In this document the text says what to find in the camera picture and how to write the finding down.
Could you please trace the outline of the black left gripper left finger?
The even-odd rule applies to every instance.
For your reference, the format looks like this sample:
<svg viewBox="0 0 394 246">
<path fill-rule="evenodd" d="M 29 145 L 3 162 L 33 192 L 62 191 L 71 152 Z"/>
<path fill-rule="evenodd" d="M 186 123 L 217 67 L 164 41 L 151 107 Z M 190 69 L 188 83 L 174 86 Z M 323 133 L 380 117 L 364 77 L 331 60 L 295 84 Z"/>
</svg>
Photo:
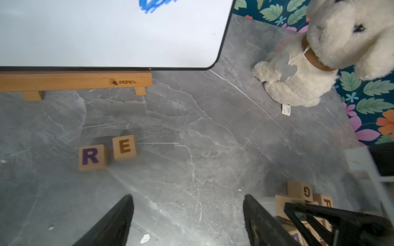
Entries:
<svg viewBox="0 0 394 246">
<path fill-rule="evenodd" d="M 134 204 L 128 194 L 106 213 L 74 246 L 124 246 L 132 222 Z"/>
</svg>

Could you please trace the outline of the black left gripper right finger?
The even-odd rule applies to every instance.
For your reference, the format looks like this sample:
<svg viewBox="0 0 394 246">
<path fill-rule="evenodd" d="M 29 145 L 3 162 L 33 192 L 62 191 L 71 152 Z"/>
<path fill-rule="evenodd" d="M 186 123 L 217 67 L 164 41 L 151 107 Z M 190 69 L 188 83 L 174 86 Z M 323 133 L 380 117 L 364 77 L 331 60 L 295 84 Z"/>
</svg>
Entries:
<svg viewBox="0 0 394 246">
<path fill-rule="evenodd" d="M 298 246 L 299 243 L 252 196 L 243 201 L 245 228 L 252 246 Z"/>
</svg>

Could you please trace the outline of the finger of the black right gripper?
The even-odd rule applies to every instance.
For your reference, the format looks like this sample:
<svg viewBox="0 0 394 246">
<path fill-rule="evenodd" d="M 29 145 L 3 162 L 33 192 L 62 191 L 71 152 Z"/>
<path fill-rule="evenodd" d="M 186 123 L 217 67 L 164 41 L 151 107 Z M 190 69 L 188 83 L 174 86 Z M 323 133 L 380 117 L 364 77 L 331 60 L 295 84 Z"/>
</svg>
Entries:
<svg viewBox="0 0 394 246">
<path fill-rule="evenodd" d="M 317 206 L 285 203 L 284 213 L 301 233 L 309 246 L 320 242 L 298 217 L 303 214 L 307 223 L 329 246 L 392 246 L 394 227 L 390 220 L 376 215 Z M 323 220 L 332 225 L 328 231 Z"/>
</svg>

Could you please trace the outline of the wooden block letter R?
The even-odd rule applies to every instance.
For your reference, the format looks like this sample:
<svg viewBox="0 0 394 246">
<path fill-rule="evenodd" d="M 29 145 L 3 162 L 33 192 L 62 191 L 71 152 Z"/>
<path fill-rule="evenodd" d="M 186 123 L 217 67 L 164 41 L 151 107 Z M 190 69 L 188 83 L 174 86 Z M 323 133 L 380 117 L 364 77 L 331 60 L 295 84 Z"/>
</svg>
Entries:
<svg viewBox="0 0 394 246">
<path fill-rule="evenodd" d="M 82 172 L 106 169 L 109 165 L 108 150 L 104 145 L 79 148 L 79 170 Z"/>
</svg>

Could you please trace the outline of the wooden block letter E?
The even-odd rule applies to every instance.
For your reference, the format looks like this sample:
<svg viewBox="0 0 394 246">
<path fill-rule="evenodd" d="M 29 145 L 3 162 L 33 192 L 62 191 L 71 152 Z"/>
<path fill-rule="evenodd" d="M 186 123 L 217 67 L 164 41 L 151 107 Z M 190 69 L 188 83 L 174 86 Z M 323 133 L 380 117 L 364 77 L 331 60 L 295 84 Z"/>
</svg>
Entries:
<svg viewBox="0 0 394 246">
<path fill-rule="evenodd" d="M 134 135 L 115 137 L 112 139 L 113 156 L 117 161 L 137 157 Z"/>
</svg>

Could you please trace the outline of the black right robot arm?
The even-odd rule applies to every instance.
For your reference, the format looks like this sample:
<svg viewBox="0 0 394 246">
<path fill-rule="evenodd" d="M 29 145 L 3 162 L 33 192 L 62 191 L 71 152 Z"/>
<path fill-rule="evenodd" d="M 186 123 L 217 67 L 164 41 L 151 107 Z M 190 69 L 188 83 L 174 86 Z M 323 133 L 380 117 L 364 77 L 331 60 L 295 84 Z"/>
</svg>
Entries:
<svg viewBox="0 0 394 246">
<path fill-rule="evenodd" d="M 327 195 L 313 202 L 286 202 L 285 219 L 309 246 L 392 246 L 394 244 L 394 144 L 345 151 L 351 174 L 368 181 L 380 202 L 382 215 L 336 209 Z"/>
</svg>

